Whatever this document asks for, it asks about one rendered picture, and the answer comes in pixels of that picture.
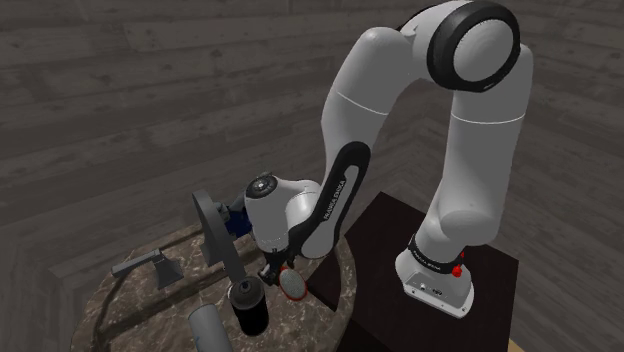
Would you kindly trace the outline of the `black cylinder can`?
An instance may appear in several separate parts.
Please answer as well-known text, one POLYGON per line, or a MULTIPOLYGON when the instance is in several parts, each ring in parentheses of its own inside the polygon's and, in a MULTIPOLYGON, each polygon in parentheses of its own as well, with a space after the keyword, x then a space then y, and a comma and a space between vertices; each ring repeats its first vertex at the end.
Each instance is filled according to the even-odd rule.
POLYGON ((242 332, 248 336, 262 334, 269 324, 264 283, 257 277, 245 277, 234 283, 228 294, 242 332))

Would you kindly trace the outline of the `pale grey cylinder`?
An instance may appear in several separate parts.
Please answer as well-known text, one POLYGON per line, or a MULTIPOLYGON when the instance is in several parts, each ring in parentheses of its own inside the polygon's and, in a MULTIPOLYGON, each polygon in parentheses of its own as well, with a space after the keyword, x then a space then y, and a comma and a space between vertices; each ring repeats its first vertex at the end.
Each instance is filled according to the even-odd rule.
POLYGON ((195 309, 188 317, 197 352, 233 352, 231 342, 214 304, 195 309))

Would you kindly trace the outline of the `round marble table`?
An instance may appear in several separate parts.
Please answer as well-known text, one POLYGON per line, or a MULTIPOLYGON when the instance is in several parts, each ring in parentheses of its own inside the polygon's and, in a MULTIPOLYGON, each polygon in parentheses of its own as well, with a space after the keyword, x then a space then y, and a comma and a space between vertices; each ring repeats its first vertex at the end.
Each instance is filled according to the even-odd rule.
POLYGON ((357 287, 348 243, 335 249, 339 298, 330 309, 308 295, 291 301, 277 287, 266 288, 269 325, 256 337, 245 335, 227 298, 230 281, 222 265, 206 265, 199 248, 200 225, 191 225, 130 253, 136 258, 160 249, 179 260, 183 279, 158 289, 150 265, 114 278, 107 275, 88 301, 71 340, 70 352, 197 352, 188 322, 192 311, 213 304, 234 352, 335 352, 350 321, 357 287))

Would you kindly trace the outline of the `red round brush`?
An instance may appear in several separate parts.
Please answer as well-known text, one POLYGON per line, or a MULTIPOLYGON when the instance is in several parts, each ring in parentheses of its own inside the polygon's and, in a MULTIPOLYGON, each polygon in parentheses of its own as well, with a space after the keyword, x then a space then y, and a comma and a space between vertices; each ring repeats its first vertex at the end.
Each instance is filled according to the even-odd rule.
POLYGON ((293 301, 300 301, 307 295, 307 283, 294 269, 283 267, 278 276, 279 286, 284 295, 293 301))

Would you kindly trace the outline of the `dark robot stand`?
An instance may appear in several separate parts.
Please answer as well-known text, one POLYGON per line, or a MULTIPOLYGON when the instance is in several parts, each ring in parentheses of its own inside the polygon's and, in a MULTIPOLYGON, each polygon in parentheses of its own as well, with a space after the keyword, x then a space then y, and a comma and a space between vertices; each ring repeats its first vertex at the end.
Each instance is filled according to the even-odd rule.
POLYGON ((403 291, 395 258, 424 215, 379 193, 346 234, 355 258, 354 311, 337 352, 507 352, 519 262, 489 246, 464 251, 474 302, 456 319, 403 291))

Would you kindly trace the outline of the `dark blue object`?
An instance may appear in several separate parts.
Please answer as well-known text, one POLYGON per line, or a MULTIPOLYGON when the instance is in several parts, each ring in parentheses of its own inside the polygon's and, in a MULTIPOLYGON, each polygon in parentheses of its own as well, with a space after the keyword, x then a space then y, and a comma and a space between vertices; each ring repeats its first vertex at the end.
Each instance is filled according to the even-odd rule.
POLYGON ((233 235, 235 238, 240 238, 247 235, 252 230, 243 193, 240 193, 227 207, 227 211, 229 219, 225 222, 225 226, 230 235, 233 235))

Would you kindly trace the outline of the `grey axe-shaped object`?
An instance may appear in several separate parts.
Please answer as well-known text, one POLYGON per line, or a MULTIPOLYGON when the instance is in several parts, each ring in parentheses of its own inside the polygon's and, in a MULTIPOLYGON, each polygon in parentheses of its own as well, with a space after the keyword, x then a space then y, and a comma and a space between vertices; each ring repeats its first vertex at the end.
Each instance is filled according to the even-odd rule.
POLYGON ((154 249, 134 259, 114 265, 111 268, 111 274, 115 278, 121 278, 148 262, 154 265, 158 290, 184 278, 179 262, 168 259, 160 249, 154 249))

